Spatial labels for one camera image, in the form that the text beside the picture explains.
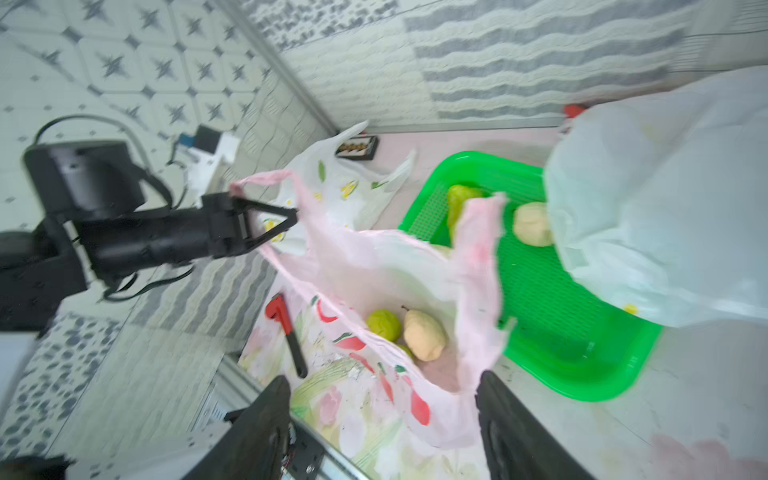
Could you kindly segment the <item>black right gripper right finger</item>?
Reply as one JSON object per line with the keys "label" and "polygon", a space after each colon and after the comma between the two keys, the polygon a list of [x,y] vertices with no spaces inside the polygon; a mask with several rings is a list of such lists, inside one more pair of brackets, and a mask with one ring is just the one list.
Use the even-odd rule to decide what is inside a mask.
{"label": "black right gripper right finger", "polygon": [[476,404],[491,478],[592,477],[490,370],[481,375]]}

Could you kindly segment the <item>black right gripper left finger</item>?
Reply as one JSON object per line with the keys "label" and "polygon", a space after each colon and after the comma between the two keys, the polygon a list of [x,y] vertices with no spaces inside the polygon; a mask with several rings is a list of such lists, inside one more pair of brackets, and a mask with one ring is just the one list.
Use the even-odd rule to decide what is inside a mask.
{"label": "black right gripper left finger", "polygon": [[187,479],[278,479],[289,439],[290,385],[272,380]]}

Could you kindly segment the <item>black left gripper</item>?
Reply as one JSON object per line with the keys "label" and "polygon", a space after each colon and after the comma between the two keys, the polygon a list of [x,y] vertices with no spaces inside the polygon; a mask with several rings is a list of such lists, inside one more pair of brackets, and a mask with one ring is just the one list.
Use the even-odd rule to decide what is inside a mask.
{"label": "black left gripper", "polygon": [[[250,253],[287,233],[298,223],[295,208],[281,207],[228,193],[201,197],[202,211],[208,225],[208,247],[213,258]],[[271,227],[253,215],[266,213],[284,217]]]}

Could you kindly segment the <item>pale yellow pear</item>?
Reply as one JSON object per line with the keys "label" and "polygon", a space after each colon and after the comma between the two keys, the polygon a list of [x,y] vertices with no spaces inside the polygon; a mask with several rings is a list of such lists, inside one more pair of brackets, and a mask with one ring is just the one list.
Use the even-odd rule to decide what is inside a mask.
{"label": "pale yellow pear", "polygon": [[448,345],[440,322],[419,310],[408,310],[404,318],[403,339],[413,355],[423,362],[437,360]]}

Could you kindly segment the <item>pink peach-print plastic bag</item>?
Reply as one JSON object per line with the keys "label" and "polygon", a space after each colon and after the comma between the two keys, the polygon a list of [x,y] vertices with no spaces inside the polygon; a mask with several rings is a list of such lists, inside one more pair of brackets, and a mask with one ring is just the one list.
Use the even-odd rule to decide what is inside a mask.
{"label": "pink peach-print plastic bag", "polygon": [[378,379],[417,437],[440,449],[476,444],[476,393],[509,338],[497,262],[505,195],[468,200],[452,245],[438,248],[399,230],[340,226],[287,170],[230,190],[243,197],[249,185],[283,182],[294,189],[306,250],[267,243],[261,255],[312,307],[330,344]]}

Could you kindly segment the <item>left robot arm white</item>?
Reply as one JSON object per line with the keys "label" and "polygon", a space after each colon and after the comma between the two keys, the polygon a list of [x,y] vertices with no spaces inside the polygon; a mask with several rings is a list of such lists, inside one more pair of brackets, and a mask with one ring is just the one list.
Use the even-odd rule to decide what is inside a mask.
{"label": "left robot arm white", "polygon": [[93,272],[106,302],[132,299],[140,271],[169,265],[194,271],[194,261],[245,255],[298,222],[294,208],[212,193],[181,208],[151,173],[136,135],[124,140],[45,143],[40,127],[23,163],[44,210],[32,231],[1,234],[1,332],[42,337],[60,304],[88,288]]}

